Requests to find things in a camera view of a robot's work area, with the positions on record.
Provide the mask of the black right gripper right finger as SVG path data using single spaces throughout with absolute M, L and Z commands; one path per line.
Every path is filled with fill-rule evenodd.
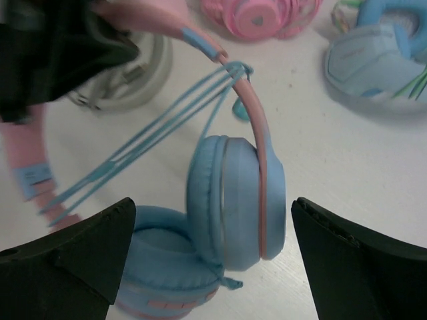
M 292 218 L 319 319 L 425 319 L 426 249 L 300 197 Z

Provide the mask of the blue pink headphones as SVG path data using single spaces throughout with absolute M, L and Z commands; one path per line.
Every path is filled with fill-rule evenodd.
M 45 155 L 43 104 L 30 106 L 24 121 L 1 123 L 5 152 L 24 197 L 48 214 L 56 232 L 82 221 L 64 208 L 66 199 L 88 184 L 100 188 L 211 101 L 221 103 L 234 90 L 236 104 L 249 115 L 255 143 L 202 133 L 187 174 L 185 213 L 135 206 L 114 305 L 140 319 L 181 319 L 220 287 L 242 287 L 225 271 L 245 271 L 280 253 L 286 226 L 284 169 L 250 83 L 251 69 L 229 61 L 226 52 L 189 21 L 184 1 L 103 2 L 98 12 L 117 27 L 185 41 L 220 64 L 221 78 L 166 123 L 152 121 L 60 195 L 54 192 Z

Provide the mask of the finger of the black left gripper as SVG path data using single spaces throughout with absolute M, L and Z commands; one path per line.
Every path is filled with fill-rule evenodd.
M 138 55 L 90 1 L 2 1 L 1 119 L 24 121 L 30 106 L 54 101 Z

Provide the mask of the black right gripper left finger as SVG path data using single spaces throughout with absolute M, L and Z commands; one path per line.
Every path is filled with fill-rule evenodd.
M 135 223 L 122 199 L 98 214 L 1 252 L 2 320 L 105 319 Z

